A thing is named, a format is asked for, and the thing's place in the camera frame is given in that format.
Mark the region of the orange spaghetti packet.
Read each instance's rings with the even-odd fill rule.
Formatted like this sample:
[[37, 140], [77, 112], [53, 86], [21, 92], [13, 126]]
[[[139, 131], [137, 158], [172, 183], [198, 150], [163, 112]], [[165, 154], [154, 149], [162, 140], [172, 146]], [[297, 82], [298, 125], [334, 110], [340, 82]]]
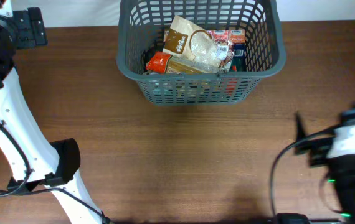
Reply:
[[[171, 54], [156, 52], [155, 55], [146, 63], [147, 72], [143, 75], [150, 74], [168, 74], [168, 73], [177, 73], [177, 74], [203, 74], [203, 73], [217, 73], [217, 72], [238, 72], [238, 66], [233, 65], [229, 61], [226, 65], [221, 66], [220, 68], [207, 65], [201, 62], [194, 62], [192, 60], [187, 60]], [[211, 90], [209, 81], [201, 83], [203, 90], [200, 91], [200, 95], [204, 94], [205, 91]], [[182, 97], [187, 95], [188, 97], [194, 97], [197, 93], [196, 90], [199, 89], [198, 82], [191, 82], [188, 84], [188, 90], [185, 90], [182, 83], [177, 84], [177, 97]], [[165, 95], [172, 95], [173, 89], [172, 84], [163, 83]]]

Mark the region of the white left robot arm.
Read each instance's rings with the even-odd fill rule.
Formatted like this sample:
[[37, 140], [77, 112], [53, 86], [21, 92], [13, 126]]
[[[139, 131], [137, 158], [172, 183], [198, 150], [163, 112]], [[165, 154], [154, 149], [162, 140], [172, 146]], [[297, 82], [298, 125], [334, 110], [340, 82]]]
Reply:
[[46, 140], [22, 94], [13, 58], [47, 43], [39, 8], [15, 11], [0, 1], [0, 148], [12, 170], [0, 198], [52, 192], [72, 223], [109, 223], [81, 178], [76, 140]]

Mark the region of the white rice bag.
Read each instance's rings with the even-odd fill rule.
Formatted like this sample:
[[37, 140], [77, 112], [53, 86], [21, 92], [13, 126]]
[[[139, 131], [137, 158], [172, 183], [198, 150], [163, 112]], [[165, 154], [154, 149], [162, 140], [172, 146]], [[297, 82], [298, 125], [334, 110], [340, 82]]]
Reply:
[[175, 16], [164, 35], [163, 52], [228, 72], [234, 56], [228, 30], [205, 30]]

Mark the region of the teal wet wipes pack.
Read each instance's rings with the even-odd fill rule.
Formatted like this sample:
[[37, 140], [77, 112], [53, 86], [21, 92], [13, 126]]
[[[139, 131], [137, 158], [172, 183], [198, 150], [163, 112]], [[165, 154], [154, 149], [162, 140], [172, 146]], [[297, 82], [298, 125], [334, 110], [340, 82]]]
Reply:
[[151, 85], [151, 88], [154, 95], [171, 95], [173, 93], [172, 86], [168, 83], [155, 83]]

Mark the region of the green Nescafe coffee bag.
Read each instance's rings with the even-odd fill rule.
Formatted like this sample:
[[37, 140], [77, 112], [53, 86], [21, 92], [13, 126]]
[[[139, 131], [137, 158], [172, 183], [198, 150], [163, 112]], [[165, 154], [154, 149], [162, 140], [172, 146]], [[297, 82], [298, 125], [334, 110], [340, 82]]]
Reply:
[[230, 72], [246, 72], [246, 64], [244, 57], [233, 57], [230, 66]]

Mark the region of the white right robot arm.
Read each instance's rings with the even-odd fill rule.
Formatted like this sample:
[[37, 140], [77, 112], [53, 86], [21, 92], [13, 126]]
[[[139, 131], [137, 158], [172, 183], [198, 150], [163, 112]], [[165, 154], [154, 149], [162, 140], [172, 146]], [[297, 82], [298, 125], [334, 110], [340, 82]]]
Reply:
[[274, 201], [274, 173], [278, 161], [290, 149], [296, 155], [307, 154], [310, 167], [327, 167], [324, 181], [334, 185], [341, 206], [337, 211], [346, 223], [355, 223], [355, 109], [342, 112], [339, 123], [313, 134], [306, 134], [299, 114], [296, 140], [275, 158], [270, 171], [269, 197], [275, 223], [309, 223], [304, 215], [277, 213]]

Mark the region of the Kleenex tissue multipack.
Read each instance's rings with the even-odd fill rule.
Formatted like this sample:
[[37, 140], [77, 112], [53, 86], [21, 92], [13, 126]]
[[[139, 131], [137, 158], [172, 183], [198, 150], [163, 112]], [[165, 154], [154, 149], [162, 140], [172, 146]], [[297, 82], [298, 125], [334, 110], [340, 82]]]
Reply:
[[233, 46], [244, 44], [243, 30], [204, 30], [170, 28], [164, 37], [163, 52], [218, 67], [234, 55]]

